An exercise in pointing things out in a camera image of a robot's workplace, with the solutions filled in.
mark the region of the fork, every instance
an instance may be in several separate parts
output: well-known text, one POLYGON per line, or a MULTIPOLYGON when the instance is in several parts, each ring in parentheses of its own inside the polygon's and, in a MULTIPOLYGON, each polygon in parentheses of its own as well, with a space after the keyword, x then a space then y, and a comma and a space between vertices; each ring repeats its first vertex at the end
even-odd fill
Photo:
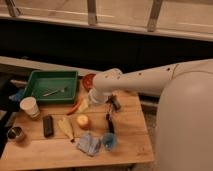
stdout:
POLYGON ((58 92, 62 92, 63 93, 63 92, 65 92, 66 89, 67 89, 67 87, 63 87, 61 89, 56 89, 56 90, 53 90, 53 91, 51 91, 49 93, 45 93, 42 96, 46 97, 46 96, 49 96, 49 95, 52 95, 52 94, 55 94, 55 93, 58 93, 58 92))

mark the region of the yellow object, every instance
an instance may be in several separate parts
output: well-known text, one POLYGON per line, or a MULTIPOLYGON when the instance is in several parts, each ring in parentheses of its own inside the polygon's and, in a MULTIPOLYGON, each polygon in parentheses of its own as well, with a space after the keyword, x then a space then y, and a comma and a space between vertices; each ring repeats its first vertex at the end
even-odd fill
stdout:
POLYGON ((58 126, 61 129, 61 131, 69 137, 71 142, 75 141, 72 125, 67 117, 63 117, 62 120, 59 120, 58 126))
POLYGON ((75 113, 83 113, 89 107, 88 99, 84 98, 75 113))
POLYGON ((88 130, 90 128, 90 120, 87 115, 79 115, 77 117, 77 123, 81 129, 88 130))

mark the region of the apple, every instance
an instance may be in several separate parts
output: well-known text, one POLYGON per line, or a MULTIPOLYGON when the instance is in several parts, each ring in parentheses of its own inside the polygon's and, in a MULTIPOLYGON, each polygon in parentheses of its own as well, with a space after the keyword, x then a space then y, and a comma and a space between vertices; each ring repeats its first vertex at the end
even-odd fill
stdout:
POLYGON ((81 129, 85 129, 85 130, 88 130, 90 129, 90 120, 89 120, 89 117, 87 115, 78 115, 77 116, 77 123, 78 123, 78 126, 81 128, 81 129))

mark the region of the black wall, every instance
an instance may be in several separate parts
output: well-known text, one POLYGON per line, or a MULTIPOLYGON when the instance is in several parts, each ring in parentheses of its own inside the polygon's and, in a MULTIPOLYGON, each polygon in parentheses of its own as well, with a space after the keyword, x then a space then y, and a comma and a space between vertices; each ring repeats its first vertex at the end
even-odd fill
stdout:
POLYGON ((0 55, 124 72, 213 57, 213 42, 0 19, 0 55))

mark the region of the tan object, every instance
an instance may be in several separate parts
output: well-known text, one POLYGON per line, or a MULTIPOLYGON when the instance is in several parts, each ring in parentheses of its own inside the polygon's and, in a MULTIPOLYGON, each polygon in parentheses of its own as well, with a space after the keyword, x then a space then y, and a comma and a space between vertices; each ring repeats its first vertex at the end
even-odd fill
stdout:
POLYGON ((87 108, 89 108, 88 99, 84 98, 75 113, 83 113, 87 108))
POLYGON ((26 97, 20 102, 20 108, 28 114, 32 119, 35 119, 40 114, 36 99, 34 97, 26 97))
POLYGON ((77 117, 77 123, 81 129, 85 129, 85 130, 90 129, 90 120, 87 115, 79 115, 77 117))
POLYGON ((61 131, 69 137, 71 142, 75 142, 73 128, 67 117, 63 117, 62 120, 59 120, 58 126, 61 131))

